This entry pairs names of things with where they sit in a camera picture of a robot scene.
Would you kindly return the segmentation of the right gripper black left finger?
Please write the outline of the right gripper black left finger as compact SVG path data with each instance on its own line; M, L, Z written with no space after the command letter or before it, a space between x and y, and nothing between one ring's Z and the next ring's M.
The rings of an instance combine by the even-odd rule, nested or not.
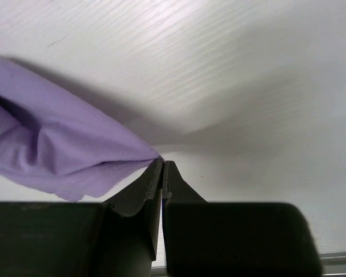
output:
M0 276L149 276L163 161L102 203L0 202Z

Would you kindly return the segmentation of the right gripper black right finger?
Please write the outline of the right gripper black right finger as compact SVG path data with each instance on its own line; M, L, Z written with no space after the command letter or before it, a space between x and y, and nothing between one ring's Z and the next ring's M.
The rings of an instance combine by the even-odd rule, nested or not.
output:
M321 276L309 225L289 203L203 199L168 161L163 234L169 276Z

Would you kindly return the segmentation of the purple t shirt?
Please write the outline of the purple t shirt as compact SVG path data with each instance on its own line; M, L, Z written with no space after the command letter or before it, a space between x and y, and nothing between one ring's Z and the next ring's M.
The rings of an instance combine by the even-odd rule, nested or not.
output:
M64 200L101 197L159 154L102 111L0 58L0 175Z

